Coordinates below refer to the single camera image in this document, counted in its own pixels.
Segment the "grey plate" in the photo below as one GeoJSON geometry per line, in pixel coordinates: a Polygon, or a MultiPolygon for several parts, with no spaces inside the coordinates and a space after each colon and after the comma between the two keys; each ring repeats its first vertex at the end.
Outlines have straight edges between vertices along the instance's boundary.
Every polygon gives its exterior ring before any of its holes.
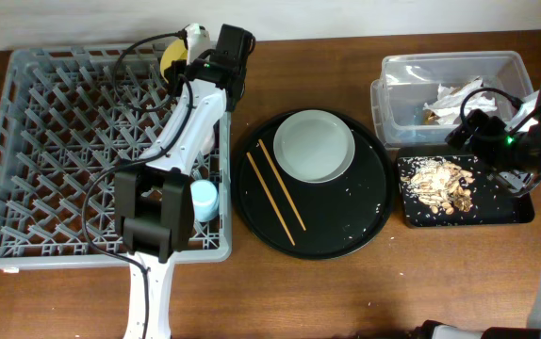
{"type": "Polygon", "coordinates": [[[336,114],[307,109],[289,115],[277,128],[273,152],[279,167],[309,184],[330,182],[351,165],[355,141],[336,114]]]}

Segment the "white tissue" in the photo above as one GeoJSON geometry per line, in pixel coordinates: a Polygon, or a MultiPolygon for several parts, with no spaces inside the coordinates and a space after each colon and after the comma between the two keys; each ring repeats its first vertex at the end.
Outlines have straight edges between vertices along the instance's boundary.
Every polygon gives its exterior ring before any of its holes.
{"type": "MultiPolygon", "coordinates": [[[[461,104],[464,99],[475,89],[480,89],[484,84],[482,78],[477,77],[472,81],[465,83],[462,87],[445,87],[438,85],[437,100],[432,103],[426,103],[423,106],[425,110],[433,111],[439,117],[438,125],[455,124],[459,118],[461,104]]],[[[494,98],[487,98],[483,94],[475,94],[467,101],[464,108],[464,114],[467,115],[473,109],[481,109],[487,112],[496,111],[497,105],[494,98]]]]}

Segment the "brown snack wrapper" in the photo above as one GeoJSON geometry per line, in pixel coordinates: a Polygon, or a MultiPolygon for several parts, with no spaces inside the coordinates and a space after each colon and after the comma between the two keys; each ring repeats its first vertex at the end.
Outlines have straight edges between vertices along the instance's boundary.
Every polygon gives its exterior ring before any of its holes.
{"type": "Polygon", "coordinates": [[[439,124],[438,120],[439,120],[439,117],[433,111],[430,111],[430,110],[424,111],[424,120],[423,120],[424,125],[438,125],[439,124]]]}

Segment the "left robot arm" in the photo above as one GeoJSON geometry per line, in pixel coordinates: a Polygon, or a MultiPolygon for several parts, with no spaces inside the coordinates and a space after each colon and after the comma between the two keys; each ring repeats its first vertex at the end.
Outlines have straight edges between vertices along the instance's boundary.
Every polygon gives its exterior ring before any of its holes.
{"type": "Polygon", "coordinates": [[[173,36],[160,71],[177,104],[152,145],[114,170],[115,229],[131,273],[127,338],[171,335],[172,274],[197,221],[192,168],[241,99],[255,48],[251,32],[230,24],[217,41],[199,24],[173,36]]]}

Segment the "yellow bowl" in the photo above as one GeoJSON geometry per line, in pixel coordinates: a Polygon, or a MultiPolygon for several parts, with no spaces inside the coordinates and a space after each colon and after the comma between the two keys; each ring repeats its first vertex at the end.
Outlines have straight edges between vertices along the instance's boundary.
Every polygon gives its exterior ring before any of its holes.
{"type": "Polygon", "coordinates": [[[169,83],[170,79],[165,75],[174,61],[186,61],[188,58],[188,49],[183,40],[173,41],[164,51],[159,64],[160,73],[163,79],[169,83]]]}

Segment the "pink cup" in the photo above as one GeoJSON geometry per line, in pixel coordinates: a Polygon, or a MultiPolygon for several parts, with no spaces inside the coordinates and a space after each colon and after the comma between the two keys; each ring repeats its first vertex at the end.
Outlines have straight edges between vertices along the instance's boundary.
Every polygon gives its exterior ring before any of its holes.
{"type": "Polygon", "coordinates": [[[215,148],[215,141],[216,141],[215,131],[212,130],[204,138],[204,142],[203,142],[201,150],[200,150],[201,154],[202,155],[210,154],[215,148]]]}

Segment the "food scraps pile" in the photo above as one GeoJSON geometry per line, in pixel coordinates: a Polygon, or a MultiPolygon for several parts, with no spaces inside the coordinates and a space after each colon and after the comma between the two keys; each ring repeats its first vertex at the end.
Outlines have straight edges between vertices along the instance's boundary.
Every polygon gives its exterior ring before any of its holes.
{"type": "Polygon", "coordinates": [[[432,214],[467,213],[474,206],[471,171],[444,157],[409,157],[399,162],[405,198],[427,207],[432,214]]]}

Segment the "blue cup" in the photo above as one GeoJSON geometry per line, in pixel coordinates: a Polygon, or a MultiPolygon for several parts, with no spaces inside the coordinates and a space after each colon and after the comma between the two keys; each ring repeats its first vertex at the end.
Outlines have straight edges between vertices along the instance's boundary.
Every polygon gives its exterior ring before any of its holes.
{"type": "Polygon", "coordinates": [[[191,186],[191,198],[195,219],[208,222],[219,214],[220,198],[216,186],[207,180],[196,180],[191,186]]]}

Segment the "wooden chopstick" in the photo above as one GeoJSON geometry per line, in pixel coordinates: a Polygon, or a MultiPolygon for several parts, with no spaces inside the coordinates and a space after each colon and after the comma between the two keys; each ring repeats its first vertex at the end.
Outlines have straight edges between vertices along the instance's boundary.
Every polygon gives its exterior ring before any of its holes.
{"type": "Polygon", "coordinates": [[[261,186],[263,188],[263,191],[265,192],[265,194],[267,196],[267,199],[269,200],[270,205],[271,205],[275,215],[277,216],[280,224],[282,225],[290,244],[292,245],[292,247],[295,247],[295,241],[293,239],[293,236],[292,236],[290,230],[288,229],[288,227],[286,225],[286,222],[285,222],[280,210],[278,209],[278,206],[277,206],[273,196],[271,195],[271,192],[269,191],[268,186],[267,186],[264,178],[261,175],[261,172],[259,171],[258,166],[256,165],[252,155],[249,152],[246,153],[246,157],[247,157],[251,167],[253,168],[254,173],[255,173],[255,175],[257,177],[257,180],[261,184],[261,186]]]}
{"type": "Polygon", "coordinates": [[[258,143],[259,143],[259,146],[262,149],[262,152],[264,153],[264,155],[265,155],[265,157],[266,157],[266,159],[267,159],[267,161],[268,161],[268,163],[270,165],[270,168],[271,168],[272,172],[274,173],[274,176],[275,176],[279,186],[282,188],[282,190],[284,192],[284,195],[286,196],[287,201],[288,201],[288,203],[289,203],[289,205],[290,205],[296,219],[299,221],[299,223],[300,223],[301,227],[303,228],[303,230],[307,231],[307,229],[306,229],[306,227],[305,227],[305,225],[303,223],[303,219],[302,219],[302,217],[301,217],[301,215],[300,215],[294,201],[292,200],[291,195],[289,194],[289,192],[287,190],[287,187],[286,187],[281,175],[279,174],[279,171],[276,168],[276,166],[275,166],[275,164],[274,164],[274,162],[273,162],[273,160],[271,158],[271,155],[270,155],[269,151],[267,150],[264,141],[262,139],[259,139],[258,143]]]}

